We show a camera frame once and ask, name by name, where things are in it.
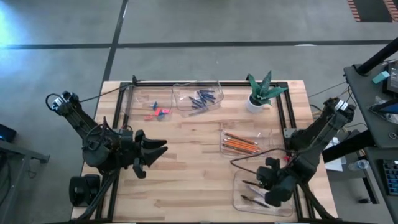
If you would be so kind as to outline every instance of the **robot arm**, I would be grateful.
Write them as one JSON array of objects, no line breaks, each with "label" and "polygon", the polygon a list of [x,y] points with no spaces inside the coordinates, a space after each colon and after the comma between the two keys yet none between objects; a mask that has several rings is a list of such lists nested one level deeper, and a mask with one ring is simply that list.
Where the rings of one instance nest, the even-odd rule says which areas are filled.
[{"label": "robot arm", "polygon": [[103,124],[97,124],[82,110],[79,97],[74,93],[64,91],[49,108],[65,117],[79,134],[83,140],[85,162],[91,167],[97,167],[102,174],[110,174],[122,167],[127,169],[133,164],[138,178],[145,178],[142,166],[149,167],[167,150],[163,146],[167,143],[166,140],[147,139],[143,130],[138,130],[133,139],[132,130],[114,131],[105,118]]},{"label": "robot arm", "polygon": [[299,184],[314,204],[321,217],[332,218],[319,204],[308,188],[308,181],[317,171],[320,156],[336,133],[354,118],[354,106],[339,98],[330,98],[324,102],[321,116],[306,130],[295,131],[287,146],[296,151],[289,163],[281,168],[279,159],[268,157],[266,165],[257,170],[259,185],[268,192],[265,202],[275,207],[288,201]]}]

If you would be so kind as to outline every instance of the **orange pencil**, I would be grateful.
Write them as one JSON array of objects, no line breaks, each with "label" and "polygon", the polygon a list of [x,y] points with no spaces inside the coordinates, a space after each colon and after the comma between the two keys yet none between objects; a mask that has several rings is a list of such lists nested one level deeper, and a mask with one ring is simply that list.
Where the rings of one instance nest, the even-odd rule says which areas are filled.
[{"label": "orange pencil", "polygon": [[239,141],[239,140],[235,140],[235,139],[231,139],[231,138],[227,138],[226,140],[229,141],[229,142],[236,143],[236,144],[241,144],[241,145],[243,145],[243,146],[251,147],[251,148],[253,148],[253,149],[258,149],[258,148],[259,148],[259,147],[256,146],[256,145],[248,144],[248,143],[246,143],[246,142]]},{"label": "orange pencil", "polygon": [[253,152],[253,151],[250,151],[250,150],[247,150],[247,149],[242,149],[242,148],[236,147],[236,146],[231,146],[231,145],[229,145],[229,144],[223,144],[223,146],[224,146],[224,147],[227,147],[227,148],[230,148],[230,149],[237,150],[237,151],[239,151],[239,152],[243,152],[243,153],[246,153],[246,154],[250,154],[250,155],[255,153],[255,152]]},{"label": "orange pencil", "polygon": [[228,146],[232,146],[232,147],[236,147],[236,148],[240,148],[240,149],[244,149],[246,151],[250,151],[250,152],[257,152],[255,149],[246,147],[246,146],[241,146],[235,143],[231,143],[231,142],[225,142],[224,144],[228,145]]},{"label": "orange pencil", "polygon": [[242,148],[242,149],[245,149],[245,150],[248,150],[248,151],[251,151],[251,152],[259,152],[257,149],[254,149],[254,148],[252,148],[252,147],[243,146],[243,145],[240,145],[240,144],[236,144],[236,143],[234,143],[234,142],[226,141],[225,143],[226,143],[226,144],[229,144],[229,145],[231,145],[231,146],[234,146],[234,147],[240,147],[240,148]]},{"label": "orange pencil", "polygon": [[229,136],[229,137],[232,137],[232,138],[236,138],[236,139],[241,140],[241,141],[244,141],[244,142],[247,142],[247,143],[249,143],[249,144],[258,144],[258,143],[254,142],[254,141],[252,141],[252,140],[249,140],[249,139],[246,139],[246,138],[242,138],[242,137],[238,137],[238,136],[236,136],[236,135],[234,135],[234,134],[231,134],[231,133],[225,132],[225,135],[226,135],[226,136]]}]

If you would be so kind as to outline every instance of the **wooden tabletop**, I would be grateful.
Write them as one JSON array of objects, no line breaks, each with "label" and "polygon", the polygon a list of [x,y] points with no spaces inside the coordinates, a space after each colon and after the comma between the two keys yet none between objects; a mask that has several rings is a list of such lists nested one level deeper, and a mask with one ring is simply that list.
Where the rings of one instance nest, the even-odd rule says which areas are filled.
[{"label": "wooden tabletop", "polygon": [[[304,82],[287,82],[297,126],[306,128],[313,123],[313,118]],[[120,82],[104,82],[102,93],[119,85]],[[219,108],[186,117],[186,111],[180,111],[175,107],[171,87],[134,88],[129,125],[135,131],[143,129],[148,138],[166,139],[169,149],[150,168],[144,168],[147,171],[146,179],[138,179],[131,167],[121,171],[114,222],[297,221],[293,199],[287,205],[287,208],[292,207],[290,216],[286,216],[286,212],[285,216],[278,216],[275,212],[274,215],[265,215],[242,212],[234,208],[235,206],[240,210],[247,210],[252,207],[239,198],[239,189],[234,178],[254,180],[255,176],[248,172],[240,172],[239,177],[235,177],[238,169],[229,163],[233,156],[220,152],[220,131],[257,134],[265,150],[283,147],[275,99],[272,100],[272,106],[266,106],[262,113],[252,114],[244,105],[250,92],[250,87],[224,87],[224,98]],[[118,92],[115,91],[99,99],[96,122],[101,123],[103,116],[106,116],[111,123],[117,95]],[[150,105],[154,101],[162,108],[171,107],[171,114],[162,121],[145,121],[146,114],[153,114]],[[282,104],[289,126],[284,97]],[[274,151],[266,156],[281,158],[284,154]],[[253,158],[239,164],[256,170],[258,166],[264,165],[264,158]],[[82,175],[97,173],[95,168],[84,165]],[[326,210],[337,217],[322,160],[317,173],[310,181],[310,188]],[[302,208],[306,214],[303,193],[300,193]],[[110,191],[106,196],[104,214],[108,210],[109,195]],[[83,211],[84,208],[74,208],[72,218],[78,217]]]}]

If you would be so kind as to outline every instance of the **concrete floor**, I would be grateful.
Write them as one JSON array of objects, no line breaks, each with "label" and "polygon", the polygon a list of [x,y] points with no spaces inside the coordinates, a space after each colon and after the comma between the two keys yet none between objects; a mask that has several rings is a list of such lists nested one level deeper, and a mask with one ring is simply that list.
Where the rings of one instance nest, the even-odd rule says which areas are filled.
[{"label": "concrete floor", "polygon": [[[122,0],[3,0],[0,44],[109,44],[121,5]],[[130,0],[119,42],[389,40],[397,30],[398,24],[355,22],[345,0]],[[273,70],[278,80],[305,80],[311,95],[344,81],[343,67],[382,47],[118,49],[109,79],[130,80],[134,74],[146,80],[242,80],[247,73],[261,78]],[[109,49],[0,50],[0,123],[18,131],[18,145],[51,155],[46,165],[32,162],[37,176],[24,180],[14,223],[70,217],[68,182],[81,172],[81,139],[45,107],[44,98],[63,90],[80,98],[97,95],[108,55]],[[345,88],[310,102],[321,106]],[[83,106],[94,116],[96,104]],[[359,111],[353,124],[358,122]],[[366,196],[360,180],[331,180],[331,187],[340,218],[392,223],[383,201],[356,203]]]}]

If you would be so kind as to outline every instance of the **green leaf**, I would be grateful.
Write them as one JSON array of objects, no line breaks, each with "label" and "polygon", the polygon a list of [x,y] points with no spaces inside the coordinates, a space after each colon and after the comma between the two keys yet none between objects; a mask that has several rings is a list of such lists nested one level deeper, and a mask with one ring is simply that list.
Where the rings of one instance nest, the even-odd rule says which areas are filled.
[{"label": "green leaf", "polygon": [[269,85],[271,84],[271,78],[272,78],[272,72],[269,71],[268,74],[264,77],[264,79],[262,80],[260,86],[261,86],[261,91],[260,91],[260,95],[264,96],[268,89],[269,89]]},{"label": "green leaf", "polygon": [[279,96],[281,93],[283,93],[285,90],[287,90],[287,88],[281,88],[281,87],[275,87],[271,90],[269,90],[265,97],[267,97],[268,99],[271,99],[273,97],[277,97]]},{"label": "green leaf", "polygon": [[249,82],[251,85],[251,90],[252,90],[252,96],[253,98],[256,98],[257,94],[260,92],[260,85],[256,82],[254,77],[250,74],[248,74]]}]

